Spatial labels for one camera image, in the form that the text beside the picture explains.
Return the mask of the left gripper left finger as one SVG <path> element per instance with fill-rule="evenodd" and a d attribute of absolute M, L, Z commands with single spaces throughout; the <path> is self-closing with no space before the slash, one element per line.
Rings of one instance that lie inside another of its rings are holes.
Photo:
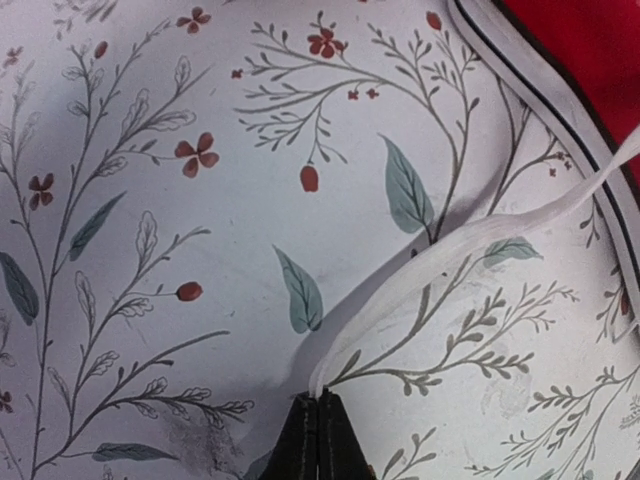
<path fill-rule="evenodd" d="M 319 404 L 308 393 L 298 394 L 260 480 L 318 478 Z"/>

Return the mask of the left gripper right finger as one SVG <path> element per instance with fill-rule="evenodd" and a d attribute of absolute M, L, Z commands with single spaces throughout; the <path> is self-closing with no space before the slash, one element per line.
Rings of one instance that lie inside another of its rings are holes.
<path fill-rule="evenodd" d="M 319 399 L 317 461 L 320 480 L 372 480 L 349 416 L 339 395 L 325 389 Z"/>

